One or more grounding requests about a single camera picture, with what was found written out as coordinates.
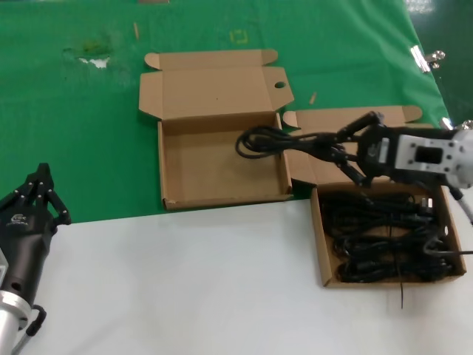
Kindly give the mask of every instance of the cable connector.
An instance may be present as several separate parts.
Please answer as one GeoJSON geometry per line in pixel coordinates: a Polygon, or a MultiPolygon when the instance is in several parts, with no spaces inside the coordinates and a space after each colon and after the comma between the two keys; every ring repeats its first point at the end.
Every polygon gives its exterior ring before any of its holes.
{"type": "Polygon", "coordinates": [[[38,316],[31,322],[30,326],[25,331],[26,335],[29,337],[34,337],[36,333],[38,333],[47,315],[44,308],[42,308],[40,305],[34,305],[33,309],[38,311],[38,316]]]}

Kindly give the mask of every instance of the coiled black cable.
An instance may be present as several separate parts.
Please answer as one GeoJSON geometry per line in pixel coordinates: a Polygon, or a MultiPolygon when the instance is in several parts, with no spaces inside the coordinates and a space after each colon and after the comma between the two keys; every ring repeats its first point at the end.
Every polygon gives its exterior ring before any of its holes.
{"type": "Polygon", "coordinates": [[[335,192],[322,195],[320,204],[324,231],[333,239],[334,253],[344,261],[337,270],[340,281],[417,277],[429,282],[454,271],[448,254],[441,254],[450,250],[435,212],[416,203],[411,194],[367,197],[335,192]],[[372,232],[380,227],[388,228],[387,236],[372,232]],[[392,237],[394,227],[404,234],[392,237]],[[440,254],[426,253],[426,246],[440,254]]]}
{"type": "Polygon", "coordinates": [[[286,149],[299,150],[313,157],[335,162],[338,159],[356,161],[356,155],[349,155],[343,145],[337,142],[336,133],[311,133],[295,135],[272,126],[258,126],[243,132],[236,140],[235,150],[244,158],[259,159],[281,154],[286,149]]]}

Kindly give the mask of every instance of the debris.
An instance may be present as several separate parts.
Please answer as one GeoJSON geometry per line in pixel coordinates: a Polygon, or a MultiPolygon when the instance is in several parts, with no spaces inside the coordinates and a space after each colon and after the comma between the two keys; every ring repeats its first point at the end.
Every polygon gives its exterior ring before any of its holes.
{"type": "Polygon", "coordinates": [[[79,61],[85,64],[94,64],[98,69],[105,69],[107,63],[109,62],[110,57],[107,57],[105,59],[85,59],[85,58],[79,58],[79,61]]]}
{"type": "Polygon", "coordinates": [[[136,40],[139,41],[140,40],[140,32],[138,31],[138,25],[136,24],[136,22],[133,22],[133,27],[135,29],[136,40]]]}
{"type": "Polygon", "coordinates": [[[313,105],[313,103],[316,102],[316,98],[317,98],[317,92],[314,92],[312,96],[310,96],[309,105],[313,105]]]}

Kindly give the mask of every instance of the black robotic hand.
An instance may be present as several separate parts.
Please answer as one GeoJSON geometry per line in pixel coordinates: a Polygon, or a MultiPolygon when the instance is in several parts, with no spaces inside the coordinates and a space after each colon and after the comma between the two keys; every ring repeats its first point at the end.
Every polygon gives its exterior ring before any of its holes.
{"type": "Polygon", "coordinates": [[[20,296],[33,305],[52,236],[61,224],[70,224],[66,206],[54,192],[50,167],[36,172],[0,200],[0,249],[8,262],[0,291],[20,296]],[[53,217],[51,205],[58,216],[53,217]]]}

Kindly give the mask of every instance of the green cloth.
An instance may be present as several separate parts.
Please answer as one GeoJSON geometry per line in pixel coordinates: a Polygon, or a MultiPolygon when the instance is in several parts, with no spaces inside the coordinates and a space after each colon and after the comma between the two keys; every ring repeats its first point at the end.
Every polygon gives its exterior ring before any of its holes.
{"type": "Polygon", "coordinates": [[[446,116],[409,51],[418,38],[401,0],[3,3],[0,16],[0,196],[48,162],[75,222],[164,212],[156,121],[137,108],[148,52],[274,48],[289,109],[446,116]],[[106,69],[79,59],[106,57],[106,69]]]}

